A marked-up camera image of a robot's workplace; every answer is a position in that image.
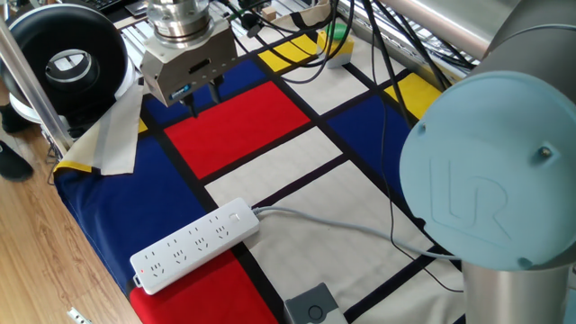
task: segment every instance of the gray cable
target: gray cable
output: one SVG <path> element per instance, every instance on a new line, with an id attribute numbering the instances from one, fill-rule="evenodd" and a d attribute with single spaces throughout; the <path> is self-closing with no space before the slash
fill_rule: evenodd
<path id="1" fill-rule="evenodd" d="M 306 212 L 296 211 L 296 210 L 291 209 L 291 208 L 270 206 L 270 207 L 254 208 L 252 210 L 252 212 L 254 212 L 254 214 L 256 216 L 262 212 L 268 212 L 268 211 L 289 212 L 289 213 L 299 215 L 300 217 L 302 217 L 306 220 L 309 220 L 309 221 L 316 221 L 316 222 L 319 222 L 322 224 L 326 224 L 326 225 L 330 225 L 330 226 L 337 226 L 337 227 L 345 228 L 345 229 L 360 230 L 364 233 L 372 234 L 372 235 L 375 235 L 377 237 L 381 237 L 383 239 L 390 240 L 390 235 L 383 233 L 383 232 L 380 232 L 379 230 L 376 230 L 376 229 L 371 229 L 369 227 L 362 226 L 362 225 L 344 223 L 342 221 L 337 221 L 337 220 L 326 220 L 326 219 L 322 219 L 320 217 L 312 216 L 310 214 L 307 214 Z M 438 253 L 427 252 L 427 251 L 421 250 L 417 247 L 411 247 L 410 245 L 408 245 L 406 243 L 398 241 L 396 238 L 394 239 L 394 243 L 396 243 L 396 245 L 403 247 L 403 248 L 406 248 L 406 249 L 408 249 L 414 253 L 421 254 L 422 256 L 434 257 L 437 259 L 444 259 L 444 260 L 460 260 L 460 258 L 458 256 L 441 255 Z"/>

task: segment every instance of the mondrian pattern cloth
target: mondrian pattern cloth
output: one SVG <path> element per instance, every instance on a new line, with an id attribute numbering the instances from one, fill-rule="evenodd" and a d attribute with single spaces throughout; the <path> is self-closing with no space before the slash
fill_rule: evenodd
<path id="1" fill-rule="evenodd" d="M 316 58 L 315 34 L 292 42 L 276 31 L 263 36 L 293 60 Z M 381 238 L 281 212 L 266 213 L 256 235 L 161 292 L 135 287 L 132 254 L 236 197 L 384 232 L 391 200 L 395 238 L 443 251 L 403 199 L 399 161 L 409 129 L 379 53 L 377 82 L 370 45 L 355 39 L 350 64 L 294 85 L 282 77 L 303 80 L 316 68 L 292 67 L 255 44 L 250 50 L 224 75 L 221 103 L 207 87 L 194 93 L 198 118 L 178 103 L 144 98 L 133 174 L 56 173 L 63 202 L 142 322 L 284 323 L 283 300 L 326 283 L 350 323 L 464 323 L 463 295 L 422 270 L 462 289 L 457 263 L 412 261 Z M 394 68 L 416 120 L 439 92 Z"/>

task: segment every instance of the power strip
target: power strip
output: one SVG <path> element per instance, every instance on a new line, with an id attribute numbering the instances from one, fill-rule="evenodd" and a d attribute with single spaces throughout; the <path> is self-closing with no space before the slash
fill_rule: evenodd
<path id="1" fill-rule="evenodd" d="M 133 255 L 134 283 L 157 293 L 259 228 L 252 209 L 237 198 Z"/>

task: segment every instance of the red square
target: red square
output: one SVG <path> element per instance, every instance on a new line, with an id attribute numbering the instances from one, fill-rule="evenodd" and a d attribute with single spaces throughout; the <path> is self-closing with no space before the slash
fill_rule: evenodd
<path id="1" fill-rule="evenodd" d="M 302 126 L 309 119 L 272 82 L 166 129 L 188 166 L 203 178 Z"/>
<path id="2" fill-rule="evenodd" d="M 130 304 L 144 324 L 277 323 L 230 251 L 154 295 L 135 288 Z"/>

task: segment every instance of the wooden floor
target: wooden floor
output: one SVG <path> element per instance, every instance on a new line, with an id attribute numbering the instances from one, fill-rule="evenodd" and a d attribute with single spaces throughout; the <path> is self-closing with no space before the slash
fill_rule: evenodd
<path id="1" fill-rule="evenodd" d="M 46 183 L 48 144 L 38 126 L 3 140 L 34 168 L 13 184 L 0 177 L 0 323 L 74 323 L 74 306 L 94 324 L 140 323 L 82 231 Z"/>

